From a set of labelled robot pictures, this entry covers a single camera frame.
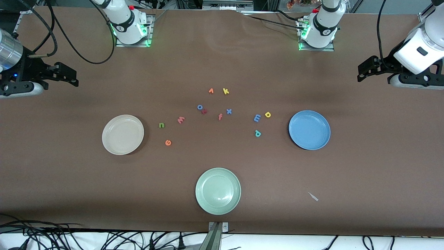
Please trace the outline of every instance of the white paper scrap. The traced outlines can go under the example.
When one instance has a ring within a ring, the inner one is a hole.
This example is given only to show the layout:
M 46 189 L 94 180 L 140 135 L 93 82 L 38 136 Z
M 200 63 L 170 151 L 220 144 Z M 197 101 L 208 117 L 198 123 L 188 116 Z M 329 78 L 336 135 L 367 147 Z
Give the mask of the white paper scrap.
M 310 192 L 307 192 L 307 193 L 309 193 L 310 194 L 310 196 L 311 196 L 311 198 L 313 198 L 315 201 L 319 201 L 319 199 L 318 198 L 316 198 L 316 196 L 314 196 L 314 195 L 312 195 Z

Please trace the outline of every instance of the metal bracket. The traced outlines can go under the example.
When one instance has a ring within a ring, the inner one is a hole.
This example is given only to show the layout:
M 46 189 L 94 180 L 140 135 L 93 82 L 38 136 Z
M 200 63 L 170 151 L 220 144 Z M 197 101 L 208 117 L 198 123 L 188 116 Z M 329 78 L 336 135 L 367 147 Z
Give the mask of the metal bracket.
M 219 250 L 222 241 L 222 229 L 223 222 L 213 222 L 199 250 Z
M 13 33 L 17 32 L 17 30 L 19 29 L 19 24 L 22 21 L 23 15 L 27 15 L 27 14 L 31 14 L 31 13 L 32 13 L 32 11 L 30 11 L 30 10 L 20 11 L 20 16 L 19 16 L 19 19 L 17 20 L 16 26 L 14 27 Z
M 211 230 L 211 227 L 212 227 L 212 225 L 213 225 L 214 223 L 215 223 L 215 222 L 210 222 L 210 223 L 208 223 L 208 230 Z M 228 232 L 228 222 L 222 222 L 222 232 L 223 232 L 223 233 Z
M 419 22 L 424 21 L 434 11 L 435 11 L 435 6 L 433 4 L 427 6 L 427 8 L 425 8 L 422 12 L 418 13 Z

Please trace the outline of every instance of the silver cylinder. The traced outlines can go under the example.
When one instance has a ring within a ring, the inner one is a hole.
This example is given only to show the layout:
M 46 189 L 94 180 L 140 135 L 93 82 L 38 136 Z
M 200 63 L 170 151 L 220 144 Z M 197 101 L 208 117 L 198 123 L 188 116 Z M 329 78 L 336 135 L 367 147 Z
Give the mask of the silver cylinder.
M 23 54 L 22 44 L 0 29 L 0 72 L 16 65 Z

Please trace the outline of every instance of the white floor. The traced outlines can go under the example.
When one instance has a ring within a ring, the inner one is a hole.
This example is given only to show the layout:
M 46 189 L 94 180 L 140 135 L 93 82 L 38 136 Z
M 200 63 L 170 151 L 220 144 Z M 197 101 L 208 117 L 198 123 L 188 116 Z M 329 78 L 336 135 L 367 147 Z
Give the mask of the white floor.
M 124 236 L 130 236 L 133 233 L 127 233 Z M 156 247 L 161 247 L 164 243 L 178 237 L 178 233 L 169 233 L 163 237 Z M 84 250 L 100 250 L 107 239 L 108 233 L 74 233 L 74 237 Z M 149 242 L 151 233 L 143 233 L 145 245 Z M 186 246 L 196 245 L 203 242 L 206 234 L 197 234 L 184 237 Z M 71 237 L 68 237 L 72 250 L 80 250 Z M 224 234 L 221 250 L 232 250 L 240 247 L 240 250 L 323 250 L 334 236 L 304 236 L 304 235 L 263 235 L 263 234 Z M 22 234 L 1 234 L 0 250 L 7 250 L 13 247 L 19 247 L 27 237 Z M 132 238 L 142 245 L 142 236 L 138 234 Z M 375 250 L 389 250 L 391 237 L 371 237 Z M 123 239 L 115 240 L 106 249 L 113 249 Z M 51 247 L 47 239 L 42 243 Z M 134 250 L 133 244 L 125 244 L 118 248 L 119 250 Z M 411 238 L 398 237 L 395 240 L 393 250 L 438 250 L 444 249 L 444 238 Z M 28 250 L 38 250 L 37 244 L 31 242 Z M 340 236 L 333 244 L 331 250 L 366 250 L 362 244 L 360 236 Z

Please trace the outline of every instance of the metal mounting plate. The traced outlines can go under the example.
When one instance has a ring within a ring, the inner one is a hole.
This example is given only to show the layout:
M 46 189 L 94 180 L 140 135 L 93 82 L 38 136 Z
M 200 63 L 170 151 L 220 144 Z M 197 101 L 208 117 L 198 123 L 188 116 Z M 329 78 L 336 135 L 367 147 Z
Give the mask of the metal mounting plate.
M 208 223 L 208 230 L 211 229 L 211 226 L 214 224 L 214 222 Z M 222 232 L 226 233 L 228 232 L 228 222 L 222 222 Z

